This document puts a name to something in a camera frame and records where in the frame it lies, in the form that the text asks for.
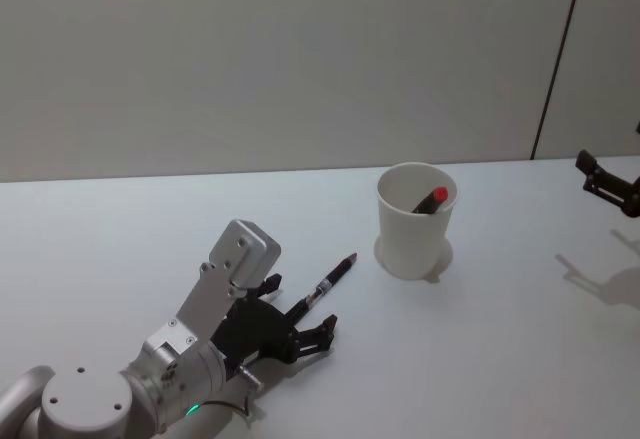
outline white cup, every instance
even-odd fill
[[[434,214],[411,213],[439,186],[447,188],[449,197]],[[378,252],[387,271],[403,279],[420,279],[431,271],[457,198],[458,188],[451,176],[429,164],[398,164],[380,176]]]

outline pen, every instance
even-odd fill
[[[358,254],[354,252],[349,257],[342,260],[342,262],[340,262],[333,271],[327,274],[327,276],[320,281],[311,294],[300,299],[289,310],[289,312],[284,315],[285,318],[288,319],[291,324],[297,324],[300,319],[309,312],[309,309],[311,309],[322,296],[329,292],[329,289],[335,286],[342,276],[351,269],[357,258]]]
[[[449,191],[446,187],[436,187],[411,212],[414,214],[433,214],[448,197]]]

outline cable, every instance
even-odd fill
[[[251,413],[249,412],[249,396],[244,398],[244,404],[243,404],[244,407],[234,404],[233,402],[227,402],[227,401],[205,401],[202,404],[200,404],[200,407],[202,406],[228,407],[229,409],[233,409],[237,413],[242,414],[242,416],[245,418],[248,418],[251,415]]]

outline green led light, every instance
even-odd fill
[[[187,411],[187,416],[189,414],[193,414],[194,412],[196,412],[198,409],[200,409],[200,404],[194,404],[193,406],[191,406],[191,409],[189,409]]]

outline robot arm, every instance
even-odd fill
[[[176,316],[144,342],[126,369],[32,369],[0,395],[0,438],[149,439],[235,375],[259,390],[259,379],[246,367],[250,359],[292,363],[328,350],[335,316],[298,332],[259,300],[279,286],[278,275],[263,282],[279,255],[280,246],[255,224],[232,221]]]

